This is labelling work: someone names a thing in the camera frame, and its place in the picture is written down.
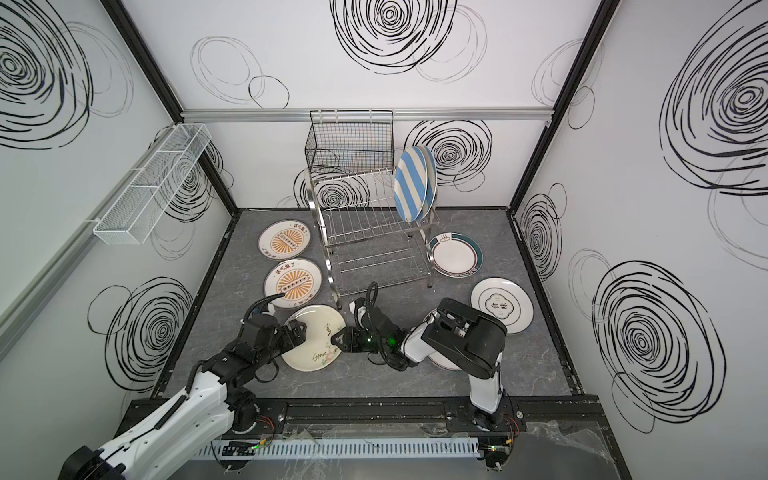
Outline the blue striped plate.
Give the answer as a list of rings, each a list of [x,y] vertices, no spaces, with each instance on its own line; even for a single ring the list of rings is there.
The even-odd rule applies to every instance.
[[[423,147],[406,147],[394,173],[394,200],[406,222],[420,214],[427,196],[428,156]]]
[[[423,218],[426,218],[433,207],[435,197],[436,197],[437,166],[436,166],[436,160],[432,150],[428,147],[424,147],[424,150],[427,154],[428,186],[427,186],[427,192],[425,197],[425,204],[421,214]]]

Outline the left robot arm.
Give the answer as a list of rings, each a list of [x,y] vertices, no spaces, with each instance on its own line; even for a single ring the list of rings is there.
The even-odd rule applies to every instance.
[[[236,338],[219,353],[199,360],[187,382],[141,422],[92,450],[83,446],[64,462],[60,479],[167,479],[202,447],[229,430],[250,432],[262,419],[245,385],[259,369],[306,340],[306,326],[278,323],[268,305],[273,294],[254,302]]]

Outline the white plate red characters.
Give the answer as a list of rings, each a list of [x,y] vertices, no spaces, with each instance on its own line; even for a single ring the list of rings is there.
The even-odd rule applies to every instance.
[[[428,356],[429,360],[438,366],[439,368],[442,368],[444,370],[448,371],[460,371],[461,368],[457,366],[455,363],[450,361],[448,358],[446,358],[444,355],[440,354],[439,352],[432,353]]]

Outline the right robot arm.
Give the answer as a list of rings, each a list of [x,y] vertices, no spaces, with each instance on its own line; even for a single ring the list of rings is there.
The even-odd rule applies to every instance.
[[[355,319],[331,337],[343,353],[378,354],[396,371],[413,368],[438,353],[468,375],[474,423],[485,431],[504,421],[501,359],[506,326],[495,317],[452,298],[444,298],[420,324],[406,331],[377,305],[379,285],[351,305]]]

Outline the orange sunburst plate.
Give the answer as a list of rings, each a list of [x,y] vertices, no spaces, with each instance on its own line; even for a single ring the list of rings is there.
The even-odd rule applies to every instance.
[[[289,219],[265,228],[259,236],[258,249],[265,257],[282,261],[299,256],[310,242],[310,228],[299,220]]]
[[[265,296],[282,294],[273,301],[277,308],[291,309],[312,300],[322,286],[322,274],[311,260],[297,258],[276,265],[265,278]]]

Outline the cream floral plate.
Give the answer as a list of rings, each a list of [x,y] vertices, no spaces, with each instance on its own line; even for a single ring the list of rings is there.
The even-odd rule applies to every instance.
[[[327,367],[339,357],[341,351],[332,344],[331,337],[346,323],[335,307],[309,305],[292,314],[285,324],[293,320],[306,326],[306,339],[281,356],[288,366],[300,372],[313,372]]]

